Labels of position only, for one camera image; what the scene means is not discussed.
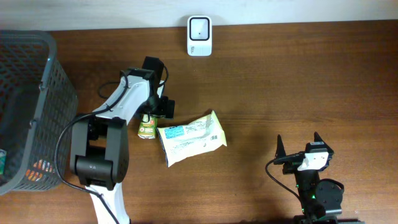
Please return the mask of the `green drink carton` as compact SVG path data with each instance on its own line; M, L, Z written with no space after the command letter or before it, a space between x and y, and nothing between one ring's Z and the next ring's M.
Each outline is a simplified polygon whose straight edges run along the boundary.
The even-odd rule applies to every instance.
M155 139L157 134L157 118L148 114L142 116L138 136L142 139Z

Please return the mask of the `cream snack bag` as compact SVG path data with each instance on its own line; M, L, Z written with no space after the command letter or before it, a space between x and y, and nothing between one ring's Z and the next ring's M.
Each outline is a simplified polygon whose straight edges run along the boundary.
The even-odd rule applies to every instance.
M168 167L227 145L225 132L215 111L189 124L157 128L157 134Z

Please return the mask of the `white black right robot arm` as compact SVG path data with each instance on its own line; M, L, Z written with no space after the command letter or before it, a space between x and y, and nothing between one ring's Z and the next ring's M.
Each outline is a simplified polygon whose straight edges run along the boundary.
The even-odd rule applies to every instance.
M333 179L321 179L334 155L333 149L318 133L305 146L304 151L287 155L282 137L277 137L277 149L273 164L282 165L284 175L295 176L302 215L294 217L295 223L337 223L342 213L344 185Z

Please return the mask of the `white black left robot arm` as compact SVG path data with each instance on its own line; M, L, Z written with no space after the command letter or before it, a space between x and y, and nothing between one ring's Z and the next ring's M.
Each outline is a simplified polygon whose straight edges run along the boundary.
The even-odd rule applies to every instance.
M90 194L98 223L130 223L122 182L129 167L128 125L137 114L172 118L174 102L163 95L168 68L130 68L94 111L71 122L70 170Z

